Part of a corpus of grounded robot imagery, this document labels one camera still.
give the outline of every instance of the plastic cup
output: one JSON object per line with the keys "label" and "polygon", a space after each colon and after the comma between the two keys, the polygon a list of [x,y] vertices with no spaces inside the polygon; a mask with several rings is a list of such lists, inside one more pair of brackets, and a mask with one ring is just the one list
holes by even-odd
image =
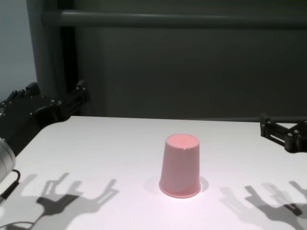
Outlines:
{"label": "plastic cup", "polygon": [[173,134],[166,139],[160,189],[168,196],[195,196],[200,185],[200,143],[189,134]]}

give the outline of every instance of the white table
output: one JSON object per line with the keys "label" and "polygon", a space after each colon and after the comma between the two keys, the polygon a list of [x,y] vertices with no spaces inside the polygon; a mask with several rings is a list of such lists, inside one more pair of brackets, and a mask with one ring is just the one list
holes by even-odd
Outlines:
{"label": "white table", "polygon": [[[165,138],[173,133],[201,141],[202,191],[192,198],[168,197],[158,188]],[[0,226],[41,216],[35,225],[16,226],[303,230],[307,190],[289,182],[307,189],[306,165],[307,153],[287,153],[262,138],[257,123],[72,117],[45,128],[17,157],[23,183],[0,208]],[[250,202],[246,186],[259,195]],[[295,216],[283,206],[288,203],[300,205],[303,214]]]}

